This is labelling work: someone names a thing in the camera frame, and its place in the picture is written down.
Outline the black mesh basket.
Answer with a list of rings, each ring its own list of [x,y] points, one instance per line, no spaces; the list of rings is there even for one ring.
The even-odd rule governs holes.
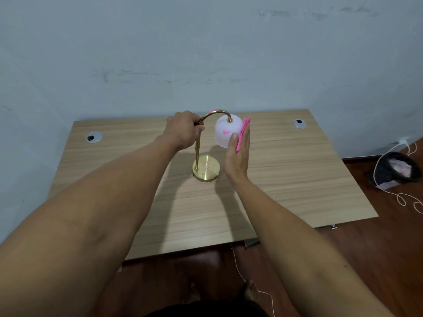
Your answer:
[[[412,175],[410,178],[398,175],[389,165],[389,159],[399,159],[412,166]],[[399,152],[388,152],[378,159],[375,166],[364,173],[368,182],[379,189],[388,190],[392,187],[408,183],[419,182],[423,177],[419,165],[409,156]]]

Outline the person's right forearm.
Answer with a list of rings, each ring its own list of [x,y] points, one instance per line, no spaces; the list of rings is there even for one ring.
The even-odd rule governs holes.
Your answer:
[[[245,175],[229,177],[293,305],[308,317],[394,317],[341,253]]]

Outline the gold desk lamp white shade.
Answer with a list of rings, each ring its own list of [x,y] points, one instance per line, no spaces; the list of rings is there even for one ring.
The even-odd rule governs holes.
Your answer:
[[[214,126],[215,142],[222,148],[228,148],[233,133],[240,134],[243,120],[238,116],[230,114],[225,110],[212,110],[199,119],[198,124],[203,125],[204,120],[215,114],[223,114]],[[202,182],[211,182],[218,178],[220,164],[218,160],[210,155],[200,155],[200,136],[195,144],[195,161],[193,163],[193,176]]]

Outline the pink cleaning cloth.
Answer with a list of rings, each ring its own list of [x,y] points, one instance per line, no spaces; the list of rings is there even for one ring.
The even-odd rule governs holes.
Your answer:
[[[251,121],[251,117],[246,117],[246,118],[243,119],[242,126],[241,126],[241,129],[239,131],[239,138],[238,138],[238,143],[237,143],[237,146],[236,146],[236,153],[238,153],[240,148],[241,148],[242,137],[243,137],[245,129],[249,125],[250,121]]]

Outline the person's right foot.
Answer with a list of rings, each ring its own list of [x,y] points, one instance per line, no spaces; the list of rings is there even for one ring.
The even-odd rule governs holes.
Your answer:
[[[259,298],[259,291],[253,280],[248,279],[245,284],[240,288],[236,299],[245,300],[257,303]]]

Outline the person's black shorts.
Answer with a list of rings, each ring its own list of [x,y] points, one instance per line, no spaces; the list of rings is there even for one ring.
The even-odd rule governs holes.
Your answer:
[[[199,300],[190,304],[175,304],[144,317],[270,317],[252,300]]]

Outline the person's left hand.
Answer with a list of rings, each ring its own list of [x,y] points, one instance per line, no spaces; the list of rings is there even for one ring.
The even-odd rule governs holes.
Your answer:
[[[201,133],[195,133],[194,126],[202,124],[201,117],[191,111],[176,112],[167,118],[163,137],[175,151],[193,146]]]

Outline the person's left foot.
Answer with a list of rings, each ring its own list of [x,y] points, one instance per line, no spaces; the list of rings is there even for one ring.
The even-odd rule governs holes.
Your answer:
[[[181,298],[181,304],[192,304],[201,301],[201,294],[195,283],[190,283]]]

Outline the person's foot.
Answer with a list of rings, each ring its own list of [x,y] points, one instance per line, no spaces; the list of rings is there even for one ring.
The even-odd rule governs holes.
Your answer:
[[[257,303],[259,298],[259,291],[253,280],[248,279],[245,284],[240,288],[236,299],[245,300]]]
[[[201,294],[195,283],[190,283],[181,298],[181,304],[192,304],[201,301]]]

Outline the person's left forearm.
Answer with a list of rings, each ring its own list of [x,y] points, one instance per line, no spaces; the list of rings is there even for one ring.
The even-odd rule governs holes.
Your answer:
[[[160,135],[66,187],[0,244],[0,317],[87,317],[181,141]]]

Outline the person's right hand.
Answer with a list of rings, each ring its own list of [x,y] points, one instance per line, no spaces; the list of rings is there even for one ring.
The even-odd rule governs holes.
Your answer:
[[[230,156],[230,141],[226,151],[224,171],[230,182],[235,186],[247,180],[250,151],[250,125],[245,129],[242,137],[241,148],[238,153]]]

